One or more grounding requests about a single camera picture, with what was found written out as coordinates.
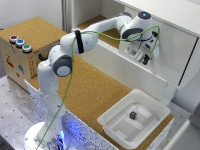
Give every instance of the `robotic arm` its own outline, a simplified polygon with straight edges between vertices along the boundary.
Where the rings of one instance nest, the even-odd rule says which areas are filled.
[[[152,18],[149,13],[140,12],[134,19],[132,19],[129,13],[124,12],[114,16],[111,19],[95,23],[86,28],[85,30],[82,30],[81,32],[104,32],[106,30],[116,28],[121,34],[122,39],[127,39],[136,36],[137,34],[151,28],[152,26]],[[89,32],[86,34],[82,34],[81,36],[83,43],[82,46],[85,52],[95,48],[98,42],[99,34]],[[36,138],[38,141],[42,140],[42,137],[46,132],[47,128],[49,127],[50,122],[53,120],[53,117],[56,115],[59,107],[61,106],[62,100],[57,94],[57,90],[59,88],[58,76],[65,77],[71,73],[71,50],[74,37],[76,37],[75,33],[70,33],[63,36],[60,40],[60,45],[54,46],[49,52],[48,59],[46,61],[41,62],[38,66],[40,98],[48,111],[46,115],[45,124],[37,134]],[[130,40],[126,40],[126,42],[133,41],[144,42],[144,47],[147,51],[150,52],[155,44],[156,36],[152,34],[152,30],[149,30],[141,34],[140,36],[137,36]],[[156,44],[155,51],[159,51],[158,42]],[[73,47],[73,54],[77,53],[79,53],[79,47],[76,40]],[[63,130],[62,116],[65,114],[65,112],[66,108],[63,105],[55,121],[49,128],[45,138],[42,140],[43,146],[46,147],[49,143],[55,141],[57,135],[60,135],[60,132]]]

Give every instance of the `black cable tie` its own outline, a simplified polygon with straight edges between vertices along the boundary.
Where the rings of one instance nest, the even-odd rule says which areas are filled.
[[[79,50],[79,54],[84,53],[84,48],[83,48],[83,41],[82,41],[82,37],[81,37],[81,32],[80,30],[76,30],[74,31],[76,34],[76,40],[77,40],[77,44],[78,44],[78,50]]]

